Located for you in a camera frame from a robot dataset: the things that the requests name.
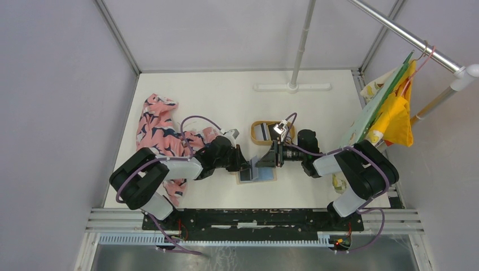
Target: metal rod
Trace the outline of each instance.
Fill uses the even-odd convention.
[[[301,66],[301,60],[303,59],[304,46],[306,44],[306,38],[308,37],[308,31],[310,30],[311,18],[313,17],[313,10],[316,0],[310,0],[308,5],[308,11],[306,13],[306,19],[304,20],[303,32],[301,33],[301,41],[299,42],[298,53],[296,60],[294,61],[293,76],[291,76],[291,82],[289,82],[290,88],[296,88],[296,80],[298,79],[299,67]]]
[[[451,98],[457,91],[452,89],[450,86],[447,87],[441,94],[435,97],[428,105],[426,105],[419,113],[417,113],[414,117],[411,118],[411,126],[414,126],[418,121],[427,117],[434,109],[438,106],[442,105],[445,101]]]
[[[391,20],[395,20],[401,8],[404,6],[405,2],[406,0],[396,0],[396,2],[394,2],[394,5],[391,8],[391,11],[389,12],[387,17]],[[369,48],[369,51],[366,54],[366,57],[364,58],[363,63],[361,64],[361,66],[359,66],[359,70],[361,71],[362,74],[364,74],[366,72],[366,69],[368,69],[368,66],[371,63],[374,55],[376,54],[377,49],[379,48],[379,46],[384,41],[384,38],[386,37],[386,32],[387,32],[387,27],[383,25],[381,27],[381,30],[379,30],[373,44],[371,45],[371,48]]]
[[[348,1],[354,4],[356,7],[363,10],[364,12],[366,12],[367,14],[369,14],[374,19],[378,20],[381,24],[391,29],[394,33],[396,33],[397,35],[405,39],[410,44],[414,45],[416,48],[420,49],[421,51],[425,51],[427,54],[430,54],[432,52],[432,46],[426,47],[424,40],[421,40],[418,36],[414,35],[410,31],[408,31],[406,28],[390,20],[386,15],[380,13],[372,6],[364,3],[361,0],[348,0]],[[443,53],[441,53],[438,50],[434,52],[431,58],[452,73],[456,73],[462,68],[461,65],[454,62],[452,59],[445,56]]]

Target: pink patterned cloth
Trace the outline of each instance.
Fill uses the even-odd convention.
[[[189,156],[190,150],[182,140],[181,133],[173,128],[171,110],[178,107],[178,103],[168,98],[152,94],[145,101],[136,132],[136,149],[150,148],[155,154],[165,156]],[[213,141],[219,132],[212,127],[203,129],[199,133],[185,131],[185,137],[194,151],[203,148]],[[163,187],[168,193],[170,201],[178,206],[179,199],[186,189],[186,179],[164,180]]]

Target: metal rail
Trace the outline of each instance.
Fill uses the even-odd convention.
[[[424,229],[417,211],[414,209],[384,209],[386,224],[383,235],[394,234],[424,234]],[[371,235],[381,226],[381,214],[369,213],[362,215],[364,231],[354,234]],[[155,231],[142,230],[143,213],[139,210],[125,208],[98,208],[92,209],[86,225],[86,233],[153,233]],[[178,231],[166,231],[167,234],[178,234]],[[337,231],[318,232],[318,234],[341,234]]]
[[[108,10],[106,4],[104,3],[103,0],[93,0],[93,2],[97,5],[98,10],[100,11],[100,14],[104,18],[106,24],[108,25],[108,28],[110,29],[111,34],[115,38],[116,42],[120,46],[120,49],[122,50],[123,54],[127,58],[127,61],[130,64],[130,67],[132,68],[133,72],[135,73],[136,76],[139,76],[141,73],[141,70],[138,66],[138,63],[136,63],[136,60],[133,57],[132,52],[128,48],[127,43],[125,42],[125,39],[120,33],[120,30],[118,29],[118,26],[116,25],[113,17],[110,14],[110,11]]]
[[[396,2],[394,2],[394,5],[391,8],[391,11],[389,12],[387,17],[390,18],[391,20],[395,20],[401,8],[404,6],[405,2],[406,0],[396,0]],[[368,69],[368,66],[371,63],[374,55],[376,54],[377,49],[379,48],[384,38],[386,37],[386,32],[387,32],[387,27],[383,25],[381,27],[381,30],[379,30],[379,33],[377,34],[373,44],[371,45],[371,48],[369,48],[369,51],[366,54],[366,57],[364,58],[361,66],[359,66],[359,70],[361,71],[361,73],[365,73],[366,70]]]
[[[348,0],[348,1],[354,4],[356,7],[358,7],[362,11],[364,11],[365,13],[367,13],[369,16],[379,21],[381,24],[383,24],[387,28],[391,29],[391,31],[396,33],[398,36],[402,37],[404,40],[414,45],[416,48],[421,50],[421,52],[425,52],[426,54],[430,54],[432,52],[432,46],[428,45],[424,40],[420,39],[418,36],[414,35],[409,30],[402,27],[398,23],[392,21],[386,15],[380,13],[377,9],[373,8],[369,4],[366,4],[365,2],[361,0]],[[463,67],[462,65],[459,65],[458,63],[450,59],[445,54],[441,53],[439,50],[436,50],[433,53],[431,58],[452,73],[459,72],[461,68]]]

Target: small box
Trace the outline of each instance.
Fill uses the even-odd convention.
[[[236,174],[237,183],[239,185],[244,183],[260,183],[276,180],[276,168],[257,168],[255,166],[258,161],[258,157],[254,156],[248,163],[251,168],[248,170],[240,171]]]
[[[273,143],[273,139],[278,137],[278,134],[274,131],[273,127],[280,123],[280,121],[264,121],[259,120],[251,124],[251,140],[256,145],[269,146]],[[291,141],[294,139],[296,132],[294,126],[291,127],[289,131],[289,137]]]

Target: yellow cloth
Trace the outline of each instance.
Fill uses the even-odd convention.
[[[378,111],[376,120],[369,129],[367,139],[376,145],[384,139],[391,143],[410,147],[414,143],[410,122],[410,101],[412,79],[408,88],[403,92],[407,79],[416,70],[416,61],[409,64],[409,68],[399,80],[394,90],[387,97]]]

